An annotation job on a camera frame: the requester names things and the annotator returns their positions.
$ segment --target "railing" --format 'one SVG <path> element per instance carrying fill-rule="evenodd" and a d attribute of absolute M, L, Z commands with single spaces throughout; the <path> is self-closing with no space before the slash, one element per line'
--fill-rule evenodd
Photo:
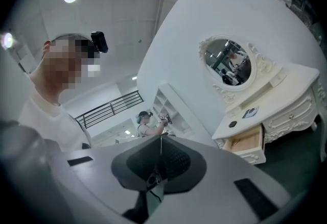
<path fill-rule="evenodd" d="M 86 128 L 113 117 L 117 113 L 125 111 L 139 103 L 142 103 L 143 99 L 138 91 L 131 92 L 117 99 L 114 99 L 108 103 L 100 105 L 75 119 L 84 125 Z"/>

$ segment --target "vanity table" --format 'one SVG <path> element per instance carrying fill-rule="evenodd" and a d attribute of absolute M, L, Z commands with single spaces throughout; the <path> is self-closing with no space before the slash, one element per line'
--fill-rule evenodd
<path fill-rule="evenodd" d="M 320 158 L 325 160 L 327 137 L 327 97 L 319 84 L 319 71 L 292 64 L 281 66 L 262 56 L 251 43 L 231 36 L 214 36 L 200 43 L 200 58 L 213 41 L 236 41 L 246 51 L 252 71 L 241 86 L 224 85 L 214 77 L 213 87 L 221 94 L 225 116 L 212 136 L 219 148 L 233 152 L 251 164 L 266 162 L 265 144 L 292 132 L 309 127 L 316 130 L 315 118 L 320 116 L 322 133 Z M 251 108 L 257 113 L 242 118 Z M 236 121 L 232 128 L 229 124 Z"/>

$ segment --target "oval mirror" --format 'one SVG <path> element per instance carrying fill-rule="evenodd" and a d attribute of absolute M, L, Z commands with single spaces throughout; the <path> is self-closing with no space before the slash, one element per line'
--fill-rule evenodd
<path fill-rule="evenodd" d="M 251 74 L 251 62 L 245 50 L 230 40 L 212 42 L 206 49 L 205 62 L 227 85 L 241 85 Z"/>

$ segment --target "neck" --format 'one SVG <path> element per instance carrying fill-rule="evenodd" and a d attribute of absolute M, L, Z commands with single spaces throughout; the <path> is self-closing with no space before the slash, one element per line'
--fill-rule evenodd
<path fill-rule="evenodd" d="M 43 62 L 30 75 L 37 92 L 49 103 L 58 106 L 59 95 L 64 90 L 62 83 L 58 83 L 51 71 L 45 69 Z"/>

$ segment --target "ornate mirror frame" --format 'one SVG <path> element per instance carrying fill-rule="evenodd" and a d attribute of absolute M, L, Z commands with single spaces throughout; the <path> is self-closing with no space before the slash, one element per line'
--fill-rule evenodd
<path fill-rule="evenodd" d="M 240 45 L 251 62 L 251 74 L 249 79 L 242 85 L 233 86 L 226 85 L 213 76 L 210 67 L 205 61 L 205 53 L 208 47 L 216 40 L 230 40 Z M 249 103 L 253 96 L 257 96 L 261 91 L 269 87 L 277 86 L 287 75 L 283 67 L 264 55 L 260 54 L 252 43 L 245 39 L 231 35 L 216 35 L 206 38 L 199 43 L 199 57 L 204 67 L 204 72 L 208 76 L 213 87 L 221 94 L 225 106 L 226 113 L 232 117 L 242 110 L 245 103 Z"/>

